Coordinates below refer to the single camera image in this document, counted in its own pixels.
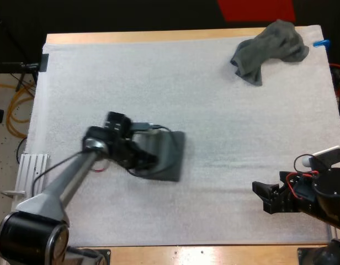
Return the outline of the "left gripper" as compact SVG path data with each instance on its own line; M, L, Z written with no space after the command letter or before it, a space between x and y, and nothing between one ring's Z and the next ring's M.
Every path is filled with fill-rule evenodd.
M124 169L150 169L158 164L157 156L126 139L116 139L109 144L109 158Z

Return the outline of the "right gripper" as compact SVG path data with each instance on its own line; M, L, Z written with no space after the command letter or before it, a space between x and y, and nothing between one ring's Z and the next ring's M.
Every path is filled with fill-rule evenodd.
M252 191L263 200L263 210L275 213L318 214L317 195L313 191L313 180L318 171L305 173L280 171L279 178L283 183L265 184L254 181Z

